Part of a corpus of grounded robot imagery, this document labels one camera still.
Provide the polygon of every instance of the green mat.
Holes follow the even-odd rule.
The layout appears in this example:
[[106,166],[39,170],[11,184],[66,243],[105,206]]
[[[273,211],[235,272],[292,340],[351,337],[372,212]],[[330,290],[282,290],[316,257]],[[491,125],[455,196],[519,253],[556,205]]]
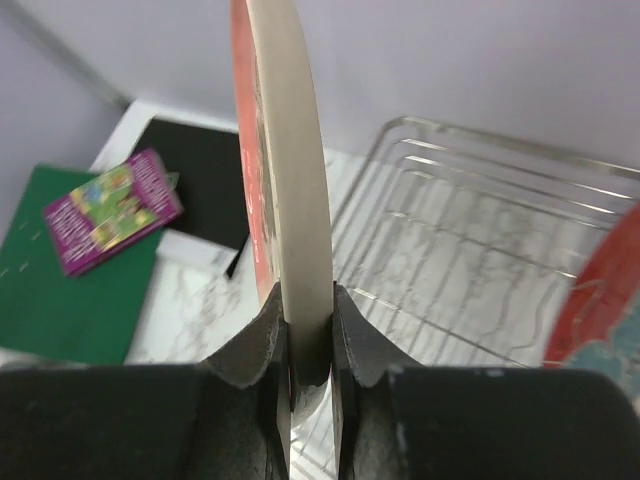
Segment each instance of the green mat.
[[40,165],[0,249],[0,347],[49,359],[122,363],[161,231],[79,277],[65,277],[42,210],[95,174]]

